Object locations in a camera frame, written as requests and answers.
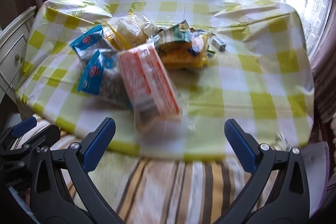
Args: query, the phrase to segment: table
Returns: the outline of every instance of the table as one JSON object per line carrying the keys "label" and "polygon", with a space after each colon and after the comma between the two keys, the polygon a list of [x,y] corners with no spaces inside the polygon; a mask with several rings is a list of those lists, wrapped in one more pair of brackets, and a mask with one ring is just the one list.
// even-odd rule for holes
{"label": "table", "polygon": [[[133,114],[77,92],[82,68],[69,44],[104,19],[135,13],[157,24],[187,20],[227,44],[212,66],[173,70],[185,111],[165,134],[144,138]],[[282,132],[292,146],[307,143],[313,124],[314,84],[302,25],[279,0],[48,0],[29,36],[17,99],[57,126],[85,137],[105,117],[116,121],[109,148],[167,159],[221,159],[232,153],[223,133],[235,118],[259,142]]]}

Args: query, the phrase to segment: tablecloth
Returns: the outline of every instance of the tablecloth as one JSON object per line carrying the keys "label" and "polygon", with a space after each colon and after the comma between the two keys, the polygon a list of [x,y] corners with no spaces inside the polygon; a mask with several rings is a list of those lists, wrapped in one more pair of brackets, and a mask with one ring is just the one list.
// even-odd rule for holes
{"label": "tablecloth", "polygon": [[[227,44],[211,67],[169,71],[186,106],[176,132],[165,125],[166,134],[143,137],[131,111],[77,92],[82,67],[69,44],[104,19],[129,12],[163,25],[186,19]],[[17,100],[81,138],[112,117],[117,132],[109,148],[131,155],[223,158],[232,153],[223,132],[228,118],[258,142],[274,143],[281,131],[292,146],[307,143],[313,124],[302,25],[280,0],[48,0],[32,26],[22,73]]]}

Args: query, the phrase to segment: blue gripper pad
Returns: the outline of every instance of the blue gripper pad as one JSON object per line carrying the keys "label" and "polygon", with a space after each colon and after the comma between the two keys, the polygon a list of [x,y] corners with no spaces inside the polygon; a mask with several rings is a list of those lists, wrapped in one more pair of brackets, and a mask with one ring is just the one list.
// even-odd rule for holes
{"label": "blue gripper pad", "polygon": [[82,168],[86,173],[96,169],[115,132],[114,120],[105,118],[96,131],[89,133],[82,141],[80,153],[82,154]]}
{"label": "blue gripper pad", "polygon": [[13,138],[20,138],[26,134],[29,130],[33,129],[37,125],[37,120],[35,117],[31,116],[24,121],[20,122],[13,128],[12,136]]}
{"label": "blue gripper pad", "polygon": [[260,155],[256,140],[245,133],[234,119],[225,122],[224,132],[245,172],[255,173]]}

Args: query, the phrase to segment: screw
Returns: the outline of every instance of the screw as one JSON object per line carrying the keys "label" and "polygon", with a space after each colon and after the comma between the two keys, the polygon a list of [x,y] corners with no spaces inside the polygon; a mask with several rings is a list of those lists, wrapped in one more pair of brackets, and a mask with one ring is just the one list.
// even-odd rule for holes
{"label": "screw", "polygon": [[268,144],[265,144],[265,143],[262,143],[262,144],[260,145],[260,148],[261,148],[262,150],[264,150],[264,151],[267,151],[267,150],[269,150],[269,145],[268,145]]}
{"label": "screw", "polygon": [[42,148],[41,148],[41,152],[47,152],[48,151],[48,147],[47,146],[43,146]]}
{"label": "screw", "polygon": [[26,165],[25,162],[22,160],[17,163],[18,167],[24,167],[25,165]]}
{"label": "screw", "polygon": [[300,150],[299,150],[298,148],[294,147],[294,148],[292,149],[292,152],[293,152],[294,154],[298,154],[298,153],[300,153]]}
{"label": "screw", "polygon": [[70,148],[71,149],[77,149],[79,147],[79,143],[72,143],[71,145],[70,145]]}

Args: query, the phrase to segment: green and white tablecloth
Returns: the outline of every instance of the green and white tablecloth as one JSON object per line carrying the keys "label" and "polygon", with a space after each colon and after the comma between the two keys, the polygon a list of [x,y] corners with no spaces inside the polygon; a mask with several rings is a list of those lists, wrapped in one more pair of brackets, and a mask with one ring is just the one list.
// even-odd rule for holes
{"label": "green and white tablecloth", "polygon": [[[227,44],[211,67],[169,72],[186,104],[176,134],[142,138],[131,111],[76,91],[82,68],[70,42],[129,12],[157,24],[186,19]],[[112,117],[117,132],[109,148],[132,155],[222,158],[232,153],[223,133],[228,118],[259,142],[274,143],[281,131],[293,146],[307,143],[313,124],[314,85],[302,25],[279,0],[49,0],[36,16],[23,75],[19,101],[79,137]]]}

